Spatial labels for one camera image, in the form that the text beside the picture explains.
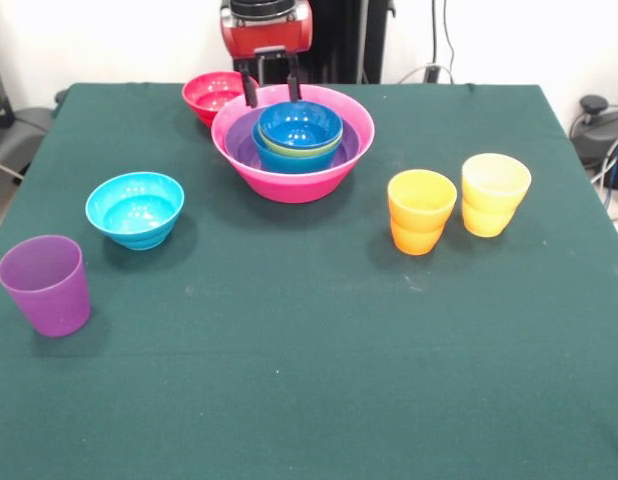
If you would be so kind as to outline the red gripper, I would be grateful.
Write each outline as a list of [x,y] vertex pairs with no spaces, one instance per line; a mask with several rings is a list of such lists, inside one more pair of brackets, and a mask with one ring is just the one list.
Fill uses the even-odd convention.
[[302,99],[297,53],[313,40],[313,12],[309,1],[221,1],[220,29],[224,44],[241,75],[245,103],[258,106],[258,56],[286,56],[291,102]]

